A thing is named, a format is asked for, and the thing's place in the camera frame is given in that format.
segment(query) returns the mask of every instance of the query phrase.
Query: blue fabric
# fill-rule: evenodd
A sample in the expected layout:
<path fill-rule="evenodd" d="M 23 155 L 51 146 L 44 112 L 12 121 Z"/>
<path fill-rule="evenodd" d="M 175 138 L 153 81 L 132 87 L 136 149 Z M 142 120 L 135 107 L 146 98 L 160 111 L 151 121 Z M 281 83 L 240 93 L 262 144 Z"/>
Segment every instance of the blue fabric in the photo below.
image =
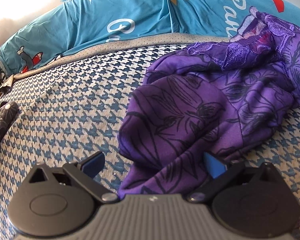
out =
<path fill-rule="evenodd" d="M 23 73 L 111 41 L 171 32 L 231 37 L 250 6 L 300 26 L 300 9 L 283 0 L 70 0 L 0 47 L 0 82 L 3 72 Z"/>

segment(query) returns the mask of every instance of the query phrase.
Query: purple fabric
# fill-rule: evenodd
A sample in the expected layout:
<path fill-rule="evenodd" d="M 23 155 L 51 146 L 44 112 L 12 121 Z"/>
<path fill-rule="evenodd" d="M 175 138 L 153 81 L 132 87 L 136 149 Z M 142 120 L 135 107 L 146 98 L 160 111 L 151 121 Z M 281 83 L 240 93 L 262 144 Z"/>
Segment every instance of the purple fabric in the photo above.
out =
<path fill-rule="evenodd" d="M 237 159 L 300 106 L 300 28 L 250 13 L 230 42 L 196 43 L 147 69 L 118 134 L 134 162 L 121 198 L 189 193 L 207 177 L 204 151 Z"/>

